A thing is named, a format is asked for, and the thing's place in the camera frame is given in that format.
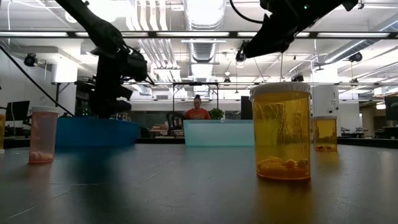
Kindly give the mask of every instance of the potted plant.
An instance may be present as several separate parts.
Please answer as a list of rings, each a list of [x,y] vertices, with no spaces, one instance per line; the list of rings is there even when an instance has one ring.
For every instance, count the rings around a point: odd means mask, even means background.
[[[222,119],[224,117],[224,111],[218,108],[213,108],[209,111],[212,119]]]

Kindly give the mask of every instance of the dark gray table surface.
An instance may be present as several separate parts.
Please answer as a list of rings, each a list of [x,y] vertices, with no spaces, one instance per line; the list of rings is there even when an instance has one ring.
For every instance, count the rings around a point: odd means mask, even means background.
[[[136,145],[0,155],[0,223],[398,223],[398,150],[312,152],[306,182],[256,177],[252,148]]]

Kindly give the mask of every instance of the orange shirt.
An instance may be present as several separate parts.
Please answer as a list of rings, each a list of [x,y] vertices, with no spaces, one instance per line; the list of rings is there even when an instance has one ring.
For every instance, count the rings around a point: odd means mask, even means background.
[[[211,119],[209,112],[203,108],[199,110],[192,108],[185,113],[184,117],[185,119]]]

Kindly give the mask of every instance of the woman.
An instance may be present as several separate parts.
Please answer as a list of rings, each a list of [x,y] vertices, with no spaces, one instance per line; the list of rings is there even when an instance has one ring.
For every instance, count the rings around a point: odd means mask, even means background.
[[[193,100],[194,108],[185,113],[185,119],[211,119],[209,112],[203,108],[200,108],[200,105],[201,99],[200,96],[197,95]]]

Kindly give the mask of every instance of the blue bin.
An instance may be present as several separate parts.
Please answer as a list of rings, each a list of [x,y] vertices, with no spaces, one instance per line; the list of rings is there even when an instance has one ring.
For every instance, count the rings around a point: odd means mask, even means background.
[[[253,120],[185,120],[185,144],[193,147],[254,147]]]
[[[124,147],[136,143],[137,123],[114,119],[59,118],[56,147]]]

